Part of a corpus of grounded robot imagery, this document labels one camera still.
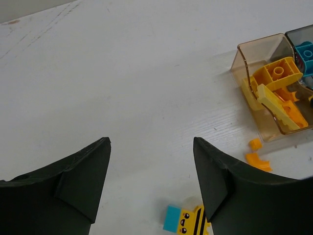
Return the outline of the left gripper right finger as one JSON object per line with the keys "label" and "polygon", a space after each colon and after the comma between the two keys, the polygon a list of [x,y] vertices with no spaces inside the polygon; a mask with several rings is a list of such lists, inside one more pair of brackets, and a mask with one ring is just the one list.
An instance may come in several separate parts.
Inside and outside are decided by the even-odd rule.
{"label": "left gripper right finger", "polygon": [[205,214],[216,235],[310,235],[313,179],[252,167],[207,142],[193,140]]}

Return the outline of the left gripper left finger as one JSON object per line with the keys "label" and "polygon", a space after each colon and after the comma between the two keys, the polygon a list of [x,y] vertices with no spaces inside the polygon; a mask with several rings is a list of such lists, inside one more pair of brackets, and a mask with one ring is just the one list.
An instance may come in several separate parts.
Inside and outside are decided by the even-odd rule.
{"label": "left gripper left finger", "polygon": [[87,235],[95,223],[111,155],[100,138],[47,166],[0,183],[3,235]]}

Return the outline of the orange lego cluster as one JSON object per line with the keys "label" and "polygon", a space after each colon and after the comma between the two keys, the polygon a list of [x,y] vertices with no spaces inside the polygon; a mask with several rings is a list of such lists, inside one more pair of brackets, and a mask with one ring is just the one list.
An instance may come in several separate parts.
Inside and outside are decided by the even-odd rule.
{"label": "orange lego cluster", "polygon": [[263,161],[259,158],[258,153],[247,153],[246,154],[246,161],[247,163],[259,170],[263,170],[266,172],[272,171],[272,168],[270,167],[270,161]]}

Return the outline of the yellow black striped lego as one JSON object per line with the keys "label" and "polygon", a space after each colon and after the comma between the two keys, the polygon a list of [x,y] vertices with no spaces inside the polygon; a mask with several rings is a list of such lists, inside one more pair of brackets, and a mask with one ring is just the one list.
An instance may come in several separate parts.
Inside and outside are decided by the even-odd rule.
{"label": "yellow black striped lego", "polygon": [[193,211],[182,209],[177,228],[178,235],[209,235],[208,222],[204,205],[198,205]]}

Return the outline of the small orange lego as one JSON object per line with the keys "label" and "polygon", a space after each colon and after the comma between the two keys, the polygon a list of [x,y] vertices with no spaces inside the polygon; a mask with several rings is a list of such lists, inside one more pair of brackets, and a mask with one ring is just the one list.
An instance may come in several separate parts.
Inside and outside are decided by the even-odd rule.
{"label": "small orange lego", "polygon": [[248,144],[252,151],[257,151],[263,146],[262,141],[259,138],[252,139]]}

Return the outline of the small teal yellow lego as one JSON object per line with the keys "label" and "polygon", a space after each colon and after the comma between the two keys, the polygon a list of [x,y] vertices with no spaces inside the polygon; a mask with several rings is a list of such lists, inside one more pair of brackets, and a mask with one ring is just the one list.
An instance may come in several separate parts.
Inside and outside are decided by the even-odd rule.
{"label": "small teal yellow lego", "polygon": [[181,207],[169,205],[166,210],[163,230],[177,233],[179,227],[179,218],[181,214]]}

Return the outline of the yellow lego plate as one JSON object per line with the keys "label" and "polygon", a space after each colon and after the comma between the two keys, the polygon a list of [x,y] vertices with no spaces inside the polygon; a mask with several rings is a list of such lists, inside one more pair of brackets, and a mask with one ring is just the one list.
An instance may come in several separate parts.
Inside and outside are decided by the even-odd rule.
{"label": "yellow lego plate", "polygon": [[261,84],[257,87],[258,102],[268,108],[276,118],[284,125],[288,124],[288,116],[282,107],[283,101],[280,100],[267,86]]}

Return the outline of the orange rectangular lego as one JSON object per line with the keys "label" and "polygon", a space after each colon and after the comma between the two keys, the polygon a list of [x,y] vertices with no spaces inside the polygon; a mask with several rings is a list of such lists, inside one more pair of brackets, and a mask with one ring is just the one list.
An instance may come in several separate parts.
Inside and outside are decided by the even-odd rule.
{"label": "orange rectangular lego", "polygon": [[302,116],[297,106],[291,100],[283,102],[282,107],[288,116],[287,126],[290,130],[298,130],[308,127],[307,121]]}

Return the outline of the yellow lego brick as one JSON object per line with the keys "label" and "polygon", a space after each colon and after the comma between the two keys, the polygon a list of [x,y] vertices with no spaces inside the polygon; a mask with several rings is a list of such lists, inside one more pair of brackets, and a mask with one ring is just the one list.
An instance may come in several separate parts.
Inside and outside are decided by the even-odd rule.
{"label": "yellow lego brick", "polygon": [[249,78],[242,80],[241,88],[250,108],[254,111],[263,109],[257,101],[259,85],[265,85],[271,92],[283,101],[296,102],[296,92],[290,92],[287,86],[302,78],[292,57],[285,57],[272,63],[266,64],[254,72]]}

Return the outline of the teal lego brick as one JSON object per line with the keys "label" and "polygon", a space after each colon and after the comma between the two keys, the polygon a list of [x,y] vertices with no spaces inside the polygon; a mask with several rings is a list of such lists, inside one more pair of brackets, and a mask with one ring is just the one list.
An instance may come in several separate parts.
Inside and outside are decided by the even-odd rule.
{"label": "teal lego brick", "polygon": [[295,47],[296,64],[304,77],[313,75],[313,44],[305,41]]}

